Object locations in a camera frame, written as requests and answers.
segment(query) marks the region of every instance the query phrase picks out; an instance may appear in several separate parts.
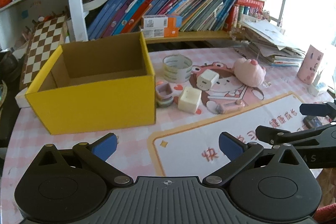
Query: orange border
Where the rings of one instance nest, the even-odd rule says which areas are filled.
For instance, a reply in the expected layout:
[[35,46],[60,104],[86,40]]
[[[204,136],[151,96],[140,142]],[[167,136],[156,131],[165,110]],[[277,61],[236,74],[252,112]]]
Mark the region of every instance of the orange border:
[[184,131],[187,131],[187,130],[192,130],[192,129],[195,129],[195,128],[199,128],[199,127],[202,127],[202,126],[206,126],[206,125],[214,123],[214,122],[219,122],[219,121],[225,120],[227,118],[231,118],[233,116],[236,116],[236,115],[242,114],[244,112],[253,110],[255,108],[258,108],[258,107],[267,105],[269,103],[275,102],[276,100],[285,98],[289,95],[293,95],[294,97],[299,99],[302,103],[304,103],[304,101],[299,96],[297,96],[294,92],[288,92],[288,93],[278,95],[278,96],[276,96],[274,98],[271,98],[271,99],[268,99],[268,100],[263,100],[260,103],[244,107],[241,111],[238,111],[238,112],[234,112],[234,113],[230,113],[230,114],[217,115],[217,116],[212,117],[212,118],[208,118],[208,119],[205,119],[205,120],[202,120],[202,121],[199,121],[199,122],[194,122],[194,123],[191,123],[191,124],[186,124],[186,125],[183,125],[183,126],[180,126],[180,127],[177,127],[177,128],[172,128],[172,129],[168,129],[168,130],[165,130],[165,131],[153,132],[147,139],[147,148],[148,148],[148,152],[149,152],[149,155],[151,157],[151,160],[154,164],[156,174],[158,176],[163,176],[163,177],[166,176],[166,174],[163,170],[163,166],[162,166],[159,154],[158,154],[158,152],[155,148],[155,145],[154,145],[154,142],[155,142],[156,139],[159,139],[159,138],[162,138],[162,137],[167,137],[167,136],[174,135],[174,134],[178,134],[178,133],[181,133],[181,132],[184,132]]

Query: open cardboard box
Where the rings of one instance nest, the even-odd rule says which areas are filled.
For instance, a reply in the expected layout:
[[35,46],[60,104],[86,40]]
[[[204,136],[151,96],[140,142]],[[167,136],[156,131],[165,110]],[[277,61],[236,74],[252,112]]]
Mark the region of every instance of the open cardboard box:
[[155,73],[141,33],[59,46],[26,98],[50,134],[155,123]]

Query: metal pin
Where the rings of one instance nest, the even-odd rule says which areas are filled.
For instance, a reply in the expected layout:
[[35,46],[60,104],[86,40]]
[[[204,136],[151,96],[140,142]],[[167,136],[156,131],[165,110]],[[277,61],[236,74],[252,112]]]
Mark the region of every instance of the metal pin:
[[131,179],[127,176],[117,176],[117,177],[114,178],[114,182],[118,183],[118,184],[126,184],[130,181],[131,181]]
[[210,184],[218,184],[222,182],[222,179],[219,176],[208,176],[205,180]]

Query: blue sticker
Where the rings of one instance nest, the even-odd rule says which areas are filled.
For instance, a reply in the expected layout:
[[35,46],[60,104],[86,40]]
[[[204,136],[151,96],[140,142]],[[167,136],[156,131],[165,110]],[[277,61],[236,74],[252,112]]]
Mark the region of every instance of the blue sticker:
[[24,10],[24,11],[22,11],[22,13],[21,13],[21,17],[22,17],[22,19],[27,18],[27,17],[28,17],[28,10]]

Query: stack of papers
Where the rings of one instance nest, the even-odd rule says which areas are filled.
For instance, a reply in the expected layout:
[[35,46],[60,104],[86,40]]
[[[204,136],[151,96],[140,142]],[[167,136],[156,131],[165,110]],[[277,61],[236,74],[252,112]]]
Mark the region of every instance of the stack of papers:
[[250,49],[272,66],[300,66],[305,52],[267,20],[243,21]]

